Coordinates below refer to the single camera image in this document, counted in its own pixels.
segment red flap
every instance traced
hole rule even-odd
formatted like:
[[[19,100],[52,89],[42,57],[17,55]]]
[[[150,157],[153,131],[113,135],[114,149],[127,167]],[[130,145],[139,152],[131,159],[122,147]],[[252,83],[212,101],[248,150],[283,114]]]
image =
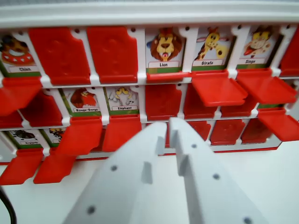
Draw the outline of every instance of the red flap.
[[[175,72],[175,73],[159,73],[159,74],[146,74],[147,83],[170,83],[180,82],[183,78],[188,77],[189,72]]]
[[[238,120],[218,120],[215,123],[211,134],[211,144],[217,145],[234,145],[239,138],[245,123]]]
[[[261,104],[294,103],[296,91],[271,74],[269,69],[238,71],[237,81]]]
[[[103,143],[103,152],[114,152],[141,131],[139,115],[115,115],[110,117]]]
[[[286,115],[284,109],[259,109],[257,118],[281,141],[299,140],[299,123]]]
[[[216,106],[204,106],[192,83],[188,84],[184,103],[185,119],[213,118],[216,110]]]
[[[39,77],[4,78],[0,88],[0,116],[24,108],[42,88]]]
[[[101,83],[136,83],[137,41],[126,27],[88,27],[87,37]]]
[[[55,99],[40,91],[28,106],[20,109],[22,115],[32,127],[60,126],[62,115]]]
[[[71,119],[56,153],[64,155],[87,155],[100,144],[102,121],[99,116]]]
[[[75,156],[56,154],[53,149],[50,155],[45,158],[39,168],[33,183],[59,183],[65,177],[70,175]]]
[[[175,84],[146,85],[145,111],[148,120],[168,120],[178,115],[182,91]]]
[[[299,75],[299,63],[297,63],[297,53],[299,49],[299,28],[297,28],[291,43],[288,46],[281,62],[280,76],[298,76]]]
[[[0,117],[0,128],[22,127],[22,117],[15,111],[8,116]]]
[[[241,136],[242,144],[264,143],[271,135],[272,132],[259,119],[250,119]]]
[[[0,185],[23,184],[33,177],[43,159],[43,149],[20,149],[0,177]]]
[[[68,27],[30,28],[30,39],[53,85],[90,84],[82,40]]]
[[[188,124],[202,137],[204,141],[207,140],[211,125],[206,121],[188,121]]]
[[[242,105],[247,92],[228,74],[202,74],[192,84],[205,106]]]

